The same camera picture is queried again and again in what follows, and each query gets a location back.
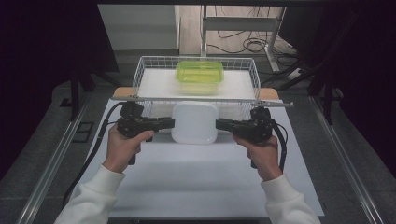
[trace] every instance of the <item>green lid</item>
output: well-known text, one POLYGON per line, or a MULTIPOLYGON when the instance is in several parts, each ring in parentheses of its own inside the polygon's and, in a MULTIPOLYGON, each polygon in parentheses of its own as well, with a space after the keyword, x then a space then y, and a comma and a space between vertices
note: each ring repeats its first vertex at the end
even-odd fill
POLYGON ((220 83, 223 67, 220 62, 184 61, 177 64, 176 78, 182 83, 220 83))

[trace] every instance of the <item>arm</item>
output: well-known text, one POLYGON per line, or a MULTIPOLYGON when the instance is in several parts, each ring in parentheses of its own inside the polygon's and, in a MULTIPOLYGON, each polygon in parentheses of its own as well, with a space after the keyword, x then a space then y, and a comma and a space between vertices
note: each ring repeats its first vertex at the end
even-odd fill
POLYGON ((105 162, 90 181, 78 185, 77 196, 66 205, 55 223, 107 223, 128 160, 140 152, 140 142, 152 135, 154 132, 147 131, 127 139, 117 131, 117 124, 114 125, 108 133, 105 162))
POLYGON ((247 156, 254 161, 262 178, 262 188, 267 196, 265 209, 273 223, 320 223, 314 211, 304 200, 304 195, 290 184, 277 164, 277 139, 254 145, 233 136, 238 145, 247 149, 247 156))

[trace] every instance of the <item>white sweatshirt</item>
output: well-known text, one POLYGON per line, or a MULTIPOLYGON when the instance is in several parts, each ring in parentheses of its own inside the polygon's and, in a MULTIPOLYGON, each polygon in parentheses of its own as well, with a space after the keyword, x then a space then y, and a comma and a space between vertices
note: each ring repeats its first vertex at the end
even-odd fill
MULTIPOLYGON (((55 223, 107 223, 108 214, 116 203, 117 189, 124 174, 118 174, 101 166, 93 178, 78 186, 76 197, 61 212, 55 223)), ((268 217, 275 223, 320 223, 314 211, 282 175, 262 182, 267 196, 265 206, 268 217)))

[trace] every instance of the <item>black fabric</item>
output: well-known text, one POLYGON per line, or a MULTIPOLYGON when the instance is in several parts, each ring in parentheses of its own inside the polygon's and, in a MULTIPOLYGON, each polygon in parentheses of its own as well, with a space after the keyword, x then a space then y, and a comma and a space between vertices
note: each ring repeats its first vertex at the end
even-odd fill
POLYGON ((336 66, 341 107, 396 176, 396 18, 394 6, 368 5, 351 29, 336 66))
POLYGON ((95 3, 8 1, 0 6, 1 172, 17 158, 75 68, 118 72, 95 3))

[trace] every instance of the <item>yellow-green container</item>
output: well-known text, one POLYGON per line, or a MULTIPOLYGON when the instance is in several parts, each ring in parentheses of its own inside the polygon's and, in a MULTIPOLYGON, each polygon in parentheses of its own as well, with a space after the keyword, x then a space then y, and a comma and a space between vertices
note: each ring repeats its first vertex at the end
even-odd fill
POLYGON ((177 64, 176 79, 180 92, 193 95, 213 95, 224 79, 220 62, 185 61, 177 64))

